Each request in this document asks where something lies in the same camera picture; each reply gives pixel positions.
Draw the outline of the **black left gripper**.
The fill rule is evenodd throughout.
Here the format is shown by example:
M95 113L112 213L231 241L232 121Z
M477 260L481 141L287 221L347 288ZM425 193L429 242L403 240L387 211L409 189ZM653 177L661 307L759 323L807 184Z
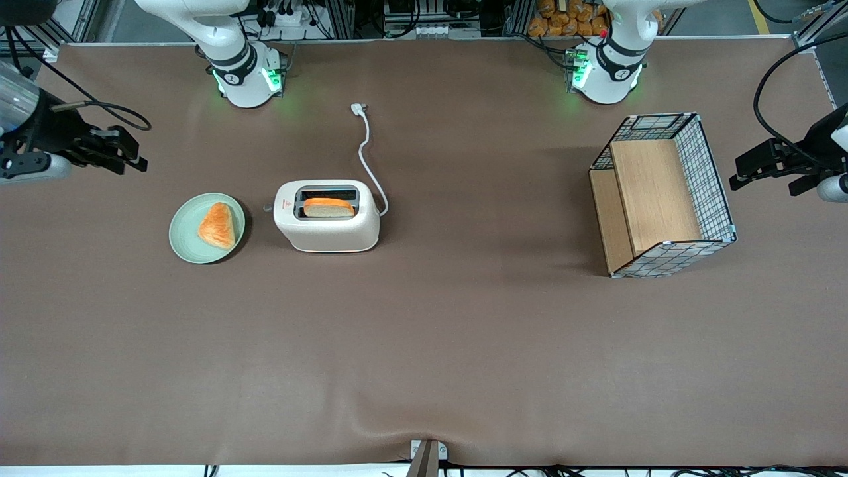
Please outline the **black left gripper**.
M734 160L736 173L729 178L730 190L738 191L752 181L778 178L790 174L803 174L788 184L792 197L815 190L822 180L821 173L846 172L846 147L841 146L833 134L846 133L846 106L840 106L826 117L812 124L793 151L778 139L770 138L739 155Z

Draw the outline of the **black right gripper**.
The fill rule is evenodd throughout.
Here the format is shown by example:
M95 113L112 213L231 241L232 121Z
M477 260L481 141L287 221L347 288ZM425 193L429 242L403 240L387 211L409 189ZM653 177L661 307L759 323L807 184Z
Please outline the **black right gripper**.
M123 175L148 171L139 144L124 127L97 129L45 91L21 124L2 114L2 178L66 178L72 167L100 167ZM91 151L85 140L91 138Z

